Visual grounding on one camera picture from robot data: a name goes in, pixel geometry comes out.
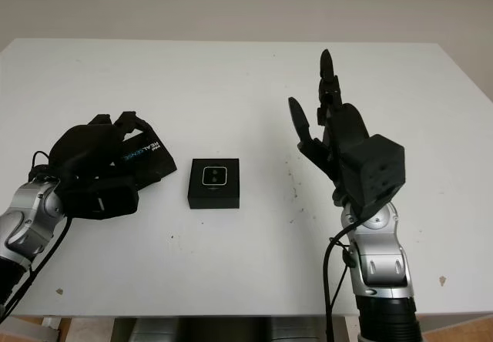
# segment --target white table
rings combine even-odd
[[[493,104],[437,45],[23,39],[0,57],[0,207],[34,151],[97,113],[136,110],[178,171],[141,191],[134,215],[75,220],[16,313],[323,314],[322,258],[340,209],[297,151],[287,98],[321,136],[326,47],[343,100],[370,134],[406,148],[394,203],[418,312],[492,311]],[[209,157],[240,158],[239,210],[188,208],[192,158]],[[336,251],[332,290],[342,268]],[[335,314],[356,312],[348,277]]]

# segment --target small black box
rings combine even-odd
[[[190,209],[240,208],[240,161],[193,159],[188,204]]]

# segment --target black cable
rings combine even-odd
[[[45,258],[39,263],[39,265],[36,267],[35,270],[33,270],[31,267],[29,267],[29,277],[28,279],[25,280],[25,282],[19,287],[17,292],[15,292],[14,296],[10,299],[10,301],[5,305],[5,314],[3,317],[0,319],[0,324],[10,315],[10,313],[15,309],[17,306],[18,302],[24,297],[25,293],[28,291],[29,287],[31,284],[34,282],[36,277],[38,276],[39,272],[42,270],[42,268],[48,263],[49,259],[53,256],[55,251],[59,248],[60,244],[62,243],[63,239],[67,235],[67,232],[70,229],[70,225],[72,224],[72,218],[67,217],[67,220],[65,222],[65,227],[63,228],[63,231],[60,233],[59,237],[57,238],[55,244],[51,248],[51,250],[46,254]]]
[[[49,159],[49,156],[48,154],[44,153],[43,151],[36,151],[34,152],[34,155],[32,155],[32,164],[31,164],[31,169],[34,167],[35,163],[36,163],[36,156],[38,154],[42,154],[44,157],[46,157],[47,159]]]
[[[345,266],[344,271],[342,272],[342,275],[340,276],[339,284],[337,285],[337,289],[336,289],[336,293],[334,293],[334,296],[332,297],[332,302],[330,303],[331,309],[334,308],[334,304],[336,302],[337,295],[339,294],[340,287],[342,286],[342,282],[344,281],[344,277],[346,276],[346,272],[347,272],[347,265]]]
[[[366,220],[356,220],[354,223],[346,226],[342,229],[332,240],[329,242],[324,255],[324,265],[322,266],[322,271],[324,272],[324,298],[325,298],[325,318],[326,318],[326,329],[325,334],[327,335],[327,342],[334,342],[334,327],[332,325],[332,306],[330,303],[330,291],[329,291],[329,257],[330,252],[337,243],[340,243],[340,239],[348,234],[351,230],[355,230],[358,226],[364,223]]]

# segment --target robotic hand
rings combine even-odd
[[[134,129],[141,133],[125,139]],[[38,153],[49,158],[47,165],[35,166]],[[0,216],[0,322],[55,252],[73,217],[102,220],[134,213],[137,191],[175,170],[163,143],[135,112],[124,112],[114,124],[109,115],[97,115],[88,125],[68,130],[49,156],[36,152],[29,182],[18,188]],[[65,229],[33,270],[32,261],[46,248],[64,216]],[[6,303],[26,271],[29,277]]]
[[[405,182],[404,147],[378,134],[369,137],[357,109],[342,103],[327,50],[320,58],[320,77],[317,121],[325,128],[322,141],[311,138],[298,101],[289,98],[289,106],[300,137],[298,149],[334,182],[332,199],[343,207],[343,230],[330,239],[324,257],[327,340],[334,341],[327,267],[338,245],[343,247],[360,311],[359,341],[422,341],[409,266],[397,240],[398,215],[391,203]],[[346,234],[349,246],[340,242]]]

